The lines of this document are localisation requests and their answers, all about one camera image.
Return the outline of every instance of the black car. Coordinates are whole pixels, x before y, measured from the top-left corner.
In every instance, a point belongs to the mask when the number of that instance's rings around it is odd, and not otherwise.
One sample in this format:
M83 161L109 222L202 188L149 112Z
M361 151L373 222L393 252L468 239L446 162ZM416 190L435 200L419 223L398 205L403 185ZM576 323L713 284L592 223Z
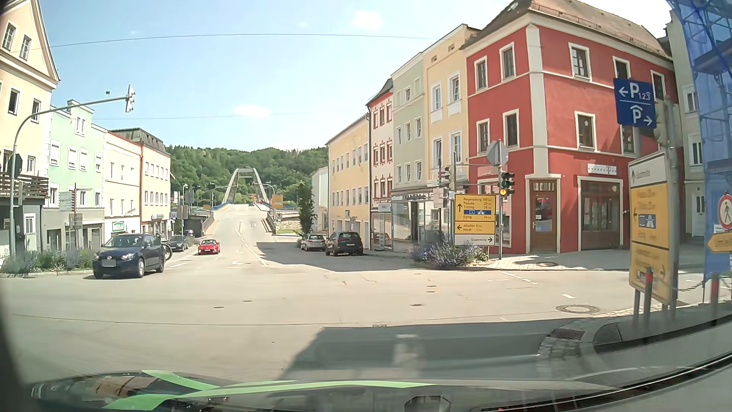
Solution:
M336 232L325 241L325 255L347 253L350 255L364 254L364 243L357 232Z
M138 278L147 271L165 270L165 248L153 235L132 233L112 237L94 255L91 263L94 277L132 275Z
M173 251L184 251L190 246L188 244L188 237L183 235L175 235L166 242Z

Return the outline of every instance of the cloud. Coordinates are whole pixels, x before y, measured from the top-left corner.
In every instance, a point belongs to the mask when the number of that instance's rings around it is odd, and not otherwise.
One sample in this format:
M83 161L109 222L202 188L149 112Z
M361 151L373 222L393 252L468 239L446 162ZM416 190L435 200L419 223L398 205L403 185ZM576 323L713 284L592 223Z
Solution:
M383 23L381 17L376 12L359 10L356 12L351 25L362 29L378 30Z
M257 106L256 104L245 104L243 106L237 106L234 109L234 113L245 117L264 117L269 116L272 111L266 107Z

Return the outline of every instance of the car wheel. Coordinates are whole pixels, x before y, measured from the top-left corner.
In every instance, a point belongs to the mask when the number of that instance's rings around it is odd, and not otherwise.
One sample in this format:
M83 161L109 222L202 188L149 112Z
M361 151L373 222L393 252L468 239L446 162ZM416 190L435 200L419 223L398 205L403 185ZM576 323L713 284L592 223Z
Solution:
M142 259L138 260L138 272L137 272L138 278L142 278L145 276L145 261Z

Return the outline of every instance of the forested hill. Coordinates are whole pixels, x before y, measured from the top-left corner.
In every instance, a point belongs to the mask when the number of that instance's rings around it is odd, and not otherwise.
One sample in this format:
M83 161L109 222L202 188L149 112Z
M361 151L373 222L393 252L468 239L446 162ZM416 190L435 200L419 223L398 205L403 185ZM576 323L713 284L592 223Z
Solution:
M295 189L301 181L310 182L315 170L328 164L328 149L318 147L308 150L279 150L273 147L245 152L223 148L193 148L188 146L168 146L171 154L171 190L180 191L184 184L201 187L196 191L196 199L211 198L206 190L209 183L226 186L231 174L240 167L257 169L262 182L271 182L277 192L285 195L286 200L295 200ZM217 203L221 202L225 189L217 189ZM254 193L251 187L239 187L239 193Z

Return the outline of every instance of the mint green building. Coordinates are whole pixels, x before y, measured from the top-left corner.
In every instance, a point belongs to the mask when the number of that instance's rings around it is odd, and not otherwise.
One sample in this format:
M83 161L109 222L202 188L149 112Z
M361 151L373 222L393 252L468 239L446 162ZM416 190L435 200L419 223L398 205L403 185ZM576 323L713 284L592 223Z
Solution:
M78 104L69 100L69 105ZM53 113L48 159L48 200L41 215L43 248L98 249L104 236L104 141L107 130L92 124L94 110L79 106ZM70 228L76 187L78 229Z

